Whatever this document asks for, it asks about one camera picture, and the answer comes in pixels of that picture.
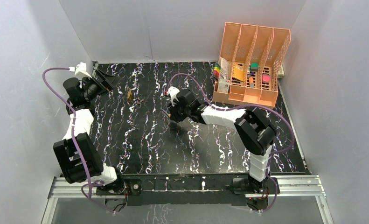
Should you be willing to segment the large brass padlock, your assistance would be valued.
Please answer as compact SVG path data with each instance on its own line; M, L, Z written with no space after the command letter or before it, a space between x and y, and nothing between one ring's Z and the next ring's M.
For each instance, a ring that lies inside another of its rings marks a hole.
M133 103L136 103L136 104L142 104L142 102L144 101L143 99L139 98L139 97L135 97L132 90L129 90L127 92L127 102L128 104L133 104Z

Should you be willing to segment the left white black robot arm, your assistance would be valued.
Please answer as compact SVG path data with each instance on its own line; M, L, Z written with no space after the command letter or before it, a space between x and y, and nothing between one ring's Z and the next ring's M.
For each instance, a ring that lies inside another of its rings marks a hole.
M63 139L53 144L62 174L68 183L89 181L100 190L122 194L126 188L125 180L117 168L102 163L90 138L95 115L92 101L112 91L121 78L101 70L96 70L94 76L77 68L73 71L75 76L63 82L69 96L65 104L70 125Z

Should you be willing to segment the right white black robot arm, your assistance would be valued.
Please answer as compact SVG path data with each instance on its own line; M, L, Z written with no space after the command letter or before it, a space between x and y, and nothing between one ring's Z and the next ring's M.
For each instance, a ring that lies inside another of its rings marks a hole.
M174 122L191 119L205 125L223 126L235 130L250 153L247 180L233 181L232 190L262 193L268 186L270 157L277 129L258 109L230 109L201 103L189 89L170 87L169 117Z

